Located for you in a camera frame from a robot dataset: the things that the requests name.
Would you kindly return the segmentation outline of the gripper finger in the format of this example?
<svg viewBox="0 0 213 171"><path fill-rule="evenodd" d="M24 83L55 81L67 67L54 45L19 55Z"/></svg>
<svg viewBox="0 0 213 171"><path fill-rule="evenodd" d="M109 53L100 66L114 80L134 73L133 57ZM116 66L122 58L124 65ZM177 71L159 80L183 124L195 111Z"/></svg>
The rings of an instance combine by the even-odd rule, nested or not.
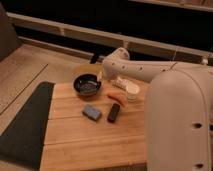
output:
<svg viewBox="0 0 213 171"><path fill-rule="evenodd" d="M100 71L100 72L98 73L98 75L97 75L97 81L101 81L102 78L103 78L103 72Z"/></svg>

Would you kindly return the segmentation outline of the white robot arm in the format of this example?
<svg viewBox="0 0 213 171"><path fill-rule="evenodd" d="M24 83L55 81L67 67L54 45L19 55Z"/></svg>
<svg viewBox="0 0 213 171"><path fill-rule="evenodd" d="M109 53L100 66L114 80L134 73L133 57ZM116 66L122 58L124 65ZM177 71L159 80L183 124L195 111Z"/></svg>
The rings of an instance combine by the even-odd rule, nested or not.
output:
<svg viewBox="0 0 213 171"><path fill-rule="evenodd" d="M212 171L213 67L132 61L116 49L102 61L106 79L122 74L149 84L144 103L148 171Z"/></svg>

